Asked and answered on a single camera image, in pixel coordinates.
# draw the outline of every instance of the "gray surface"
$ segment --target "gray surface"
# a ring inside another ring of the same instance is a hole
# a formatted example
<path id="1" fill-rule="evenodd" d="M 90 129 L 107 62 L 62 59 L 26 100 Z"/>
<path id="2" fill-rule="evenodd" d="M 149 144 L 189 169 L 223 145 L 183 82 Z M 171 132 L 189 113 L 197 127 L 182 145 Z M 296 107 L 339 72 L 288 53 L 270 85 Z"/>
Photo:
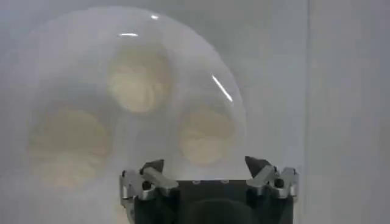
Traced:
<path id="1" fill-rule="evenodd" d="M 304 223 L 388 223 L 390 2 L 310 9 Z"/>
<path id="2" fill-rule="evenodd" d="M 310 1 L 308 80 L 304 55 L 308 6 L 303 0 L 5 0 L 0 3 L 0 52 L 48 19 L 107 4 L 164 12 L 217 48 L 237 77 L 249 121 L 247 147 L 253 155 L 257 152 L 274 164 L 302 165 L 304 129 L 308 127 L 306 182 L 301 182 L 305 186 L 304 223 L 387 222 L 389 197 L 383 192 L 390 187 L 386 178 L 390 160 L 389 1 Z M 23 148 L 19 134 L 28 121 L 19 116 L 18 105 L 11 105 L 14 101 L 6 94 L 12 88 L 7 83 L 9 74 L 1 75 L 3 173 L 12 161 L 4 152 Z M 310 87 L 307 124 L 306 81 Z M 24 101 L 28 96 L 13 97 Z M 31 223 L 23 217 L 45 210 L 39 198 L 35 201 L 29 202 L 31 209 L 20 215 L 18 223 Z M 9 209 L 1 204 L 0 216 L 5 217 Z M 13 212 L 11 216 L 19 215 L 16 209 Z M 99 212 L 103 217 L 110 215 Z M 54 213 L 58 219 L 88 216 L 77 208 Z"/>

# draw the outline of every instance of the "round food item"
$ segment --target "round food item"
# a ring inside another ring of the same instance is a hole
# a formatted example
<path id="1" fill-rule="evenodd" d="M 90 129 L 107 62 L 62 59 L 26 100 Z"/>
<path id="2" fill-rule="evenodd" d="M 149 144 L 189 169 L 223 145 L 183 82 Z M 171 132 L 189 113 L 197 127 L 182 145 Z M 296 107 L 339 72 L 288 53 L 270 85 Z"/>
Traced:
<path id="1" fill-rule="evenodd" d="M 28 152 L 33 173 L 45 184 L 72 189 L 102 170 L 110 153 L 110 138 L 94 116 L 65 109 L 38 124 Z"/>
<path id="2" fill-rule="evenodd" d="M 131 112 L 150 112 L 168 95 L 171 70 L 157 46 L 125 47 L 110 72 L 111 95 Z"/>
<path id="3" fill-rule="evenodd" d="M 194 164 L 211 164 L 224 157 L 232 143 L 233 132 L 228 116 L 200 107 L 192 111 L 182 124 L 180 148 Z"/>

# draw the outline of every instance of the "white wall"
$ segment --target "white wall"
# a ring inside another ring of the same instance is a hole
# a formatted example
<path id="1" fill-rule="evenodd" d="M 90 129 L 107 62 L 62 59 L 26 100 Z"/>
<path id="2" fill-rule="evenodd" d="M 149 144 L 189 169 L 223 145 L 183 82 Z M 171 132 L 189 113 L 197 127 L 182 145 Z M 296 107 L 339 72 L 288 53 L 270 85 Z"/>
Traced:
<path id="1" fill-rule="evenodd" d="M 390 1 L 310 2 L 305 223 L 388 223 Z"/>

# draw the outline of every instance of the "bolt hole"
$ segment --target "bolt hole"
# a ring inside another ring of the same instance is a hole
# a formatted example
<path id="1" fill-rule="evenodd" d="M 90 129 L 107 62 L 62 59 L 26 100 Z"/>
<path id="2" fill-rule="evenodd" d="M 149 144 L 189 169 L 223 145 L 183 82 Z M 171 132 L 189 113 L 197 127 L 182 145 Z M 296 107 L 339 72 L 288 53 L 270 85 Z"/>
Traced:
<path id="1" fill-rule="evenodd" d="M 142 189 L 144 191 L 150 190 L 152 188 L 152 184 L 148 181 L 142 182 Z"/>
<path id="2" fill-rule="evenodd" d="M 282 179 L 278 178 L 274 181 L 274 185 L 276 188 L 283 188 L 285 185 L 285 182 Z"/>

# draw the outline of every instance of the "cream-colored cookie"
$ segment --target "cream-colored cookie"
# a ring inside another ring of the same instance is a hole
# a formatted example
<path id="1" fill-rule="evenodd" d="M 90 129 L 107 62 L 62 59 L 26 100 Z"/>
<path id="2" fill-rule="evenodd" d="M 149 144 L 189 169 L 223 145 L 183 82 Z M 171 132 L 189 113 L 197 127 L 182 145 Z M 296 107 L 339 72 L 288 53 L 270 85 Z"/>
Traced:
<path id="1" fill-rule="evenodd" d="M 233 137 L 231 119 L 207 107 L 200 107 L 184 119 L 180 148 L 191 162 L 206 165 L 224 157 Z"/>
<path id="2" fill-rule="evenodd" d="M 110 138 L 103 125 L 80 110 L 60 110 L 38 124 L 28 148 L 32 171 L 45 184 L 72 189 L 104 167 Z"/>
<path id="3" fill-rule="evenodd" d="M 123 108 L 149 112 L 166 99 L 171 70 L 161 51 L 157 46 L 128 46 L 115 58 L 108 89 Z"/>

